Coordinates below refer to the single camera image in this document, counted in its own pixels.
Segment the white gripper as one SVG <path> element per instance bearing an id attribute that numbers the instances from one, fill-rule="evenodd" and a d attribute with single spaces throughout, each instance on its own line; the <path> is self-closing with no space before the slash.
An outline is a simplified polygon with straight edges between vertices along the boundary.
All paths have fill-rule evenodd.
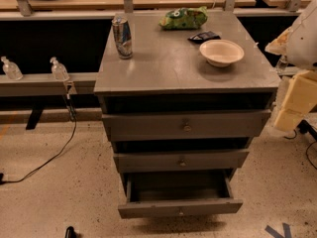
<path id="1" fill-rule="evenodd" d="M 287 55 L 291 28 L 284 30 L 268 43 L 264 50 L 274 55 Z M 303 118 L 317 105 L 317 72 L 302 70 L 289 80 L 273 126 L 283 132 L 295 129 Z"/>

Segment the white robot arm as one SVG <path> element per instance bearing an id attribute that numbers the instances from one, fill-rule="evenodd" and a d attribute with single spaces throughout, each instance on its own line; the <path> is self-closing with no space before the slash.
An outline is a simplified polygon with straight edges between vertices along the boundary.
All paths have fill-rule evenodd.
<path id="1" fill-rule="evenodd" d="M 289 80 L 273 124 L 280 131 L 291 131 L 317 105 L 317 0 L 312 0 L 264 50 L 284 56 L 287 63 L 299 68 Z"/>

